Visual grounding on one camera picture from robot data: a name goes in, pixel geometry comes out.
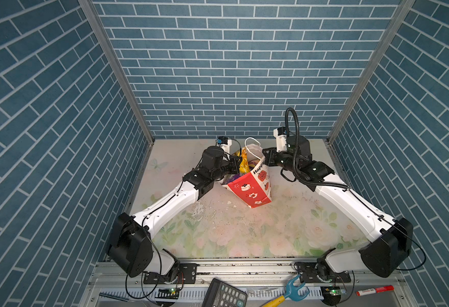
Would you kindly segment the yellow snack packet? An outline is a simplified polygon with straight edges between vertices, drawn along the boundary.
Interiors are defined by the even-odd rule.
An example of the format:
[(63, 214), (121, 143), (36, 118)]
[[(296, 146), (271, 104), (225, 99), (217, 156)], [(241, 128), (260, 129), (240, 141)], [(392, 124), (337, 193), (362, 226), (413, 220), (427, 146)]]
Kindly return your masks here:
[(247, 150), (242, 147), (240, 150), (238, 150), (235, 155), (237, 157), (241, 158), (241, 162), (239, 165), (239, 172), (240, 174), (247, 174), (250, 172), (250, 167), (249, 167), (249, 163), (248, 163), (248, 153)]

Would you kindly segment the red white paper gift bag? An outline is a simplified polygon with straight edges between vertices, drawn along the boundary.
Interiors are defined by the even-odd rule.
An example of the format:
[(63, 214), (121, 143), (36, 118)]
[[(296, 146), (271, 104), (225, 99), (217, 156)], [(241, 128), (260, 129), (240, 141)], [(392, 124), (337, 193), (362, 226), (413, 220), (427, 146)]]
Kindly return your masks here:
[(257, 208), (272, 202), (272, 185), (269, 166), (265, 163), (262, 147), (255, 138), (247, 138), (244, 148), (248, 153), (250, 172), (222, 187), (235, 194), (249, 208)]

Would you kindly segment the purple snack packet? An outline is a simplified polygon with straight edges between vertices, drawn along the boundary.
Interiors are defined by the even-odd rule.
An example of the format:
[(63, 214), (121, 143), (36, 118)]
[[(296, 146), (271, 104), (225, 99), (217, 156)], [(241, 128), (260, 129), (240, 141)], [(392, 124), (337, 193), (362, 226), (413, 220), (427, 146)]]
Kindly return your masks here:
[(227, 175), (224, 179), (223, 179), (223, 184), (227, 185), (239, 178), (241, 178), (243, 176), (243, 174), (239, 173), (239, 174), (235, 174), (235, 175)]

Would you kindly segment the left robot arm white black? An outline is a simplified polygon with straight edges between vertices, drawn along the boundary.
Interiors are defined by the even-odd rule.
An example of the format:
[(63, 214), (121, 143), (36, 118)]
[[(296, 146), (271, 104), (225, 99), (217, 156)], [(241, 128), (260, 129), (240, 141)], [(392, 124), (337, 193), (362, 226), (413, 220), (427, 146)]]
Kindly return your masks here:
[(107, 255), (131, 278), (153, 272), (173, 281), (178, 259), (158, 249), (153, 238), (172, 218), (207, 194), (215, 182), (238, 174), (241, 162), (242, 157), (232, 155), (228, 145), (206, 148), (197, 166), (170, 193), (142, 211), (123, 213), (114, 220)]

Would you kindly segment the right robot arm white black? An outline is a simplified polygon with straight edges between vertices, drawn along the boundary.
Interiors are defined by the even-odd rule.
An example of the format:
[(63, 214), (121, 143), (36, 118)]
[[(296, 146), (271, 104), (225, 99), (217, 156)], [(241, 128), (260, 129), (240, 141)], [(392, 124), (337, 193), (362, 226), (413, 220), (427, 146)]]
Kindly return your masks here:
[(293, 173), (307, 186), (345, 214), (364, 234), (360, 247), (329, 249), (317, 259), (319, 279), (329, 281), (346, 271), (370, 271), (387, 278), (409, 257), (413, 225), (381, 211), (353, 191), (327, 164), (314, 161), (309, 141), (280, 127), (274, 130), (275, 147), (264, 149), (268, 166), (279, 166)]

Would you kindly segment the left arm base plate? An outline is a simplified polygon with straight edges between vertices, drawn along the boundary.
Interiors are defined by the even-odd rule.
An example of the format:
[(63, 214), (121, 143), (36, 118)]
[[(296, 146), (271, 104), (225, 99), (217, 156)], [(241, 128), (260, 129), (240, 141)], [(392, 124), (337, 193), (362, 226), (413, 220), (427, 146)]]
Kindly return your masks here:
[(159, 275), (157, 272), (149, 272), (144, 275), (143, 283), (145, 285), (156, 284), (195, 284), (198, 265), (196, 263), (178, 263), (175, 264), (165, 275)]

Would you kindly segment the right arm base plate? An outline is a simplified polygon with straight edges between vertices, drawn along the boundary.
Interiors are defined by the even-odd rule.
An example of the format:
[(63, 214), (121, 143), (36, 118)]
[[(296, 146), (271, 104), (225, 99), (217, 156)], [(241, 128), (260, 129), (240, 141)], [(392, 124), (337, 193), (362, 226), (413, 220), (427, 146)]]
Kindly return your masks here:
[(300, 275), (302, 283), (345, 283), (352, 282), (350, 274), (345, 271), (335, 273), (324, 264), (317, 262), (295, 262), (294, 270)]

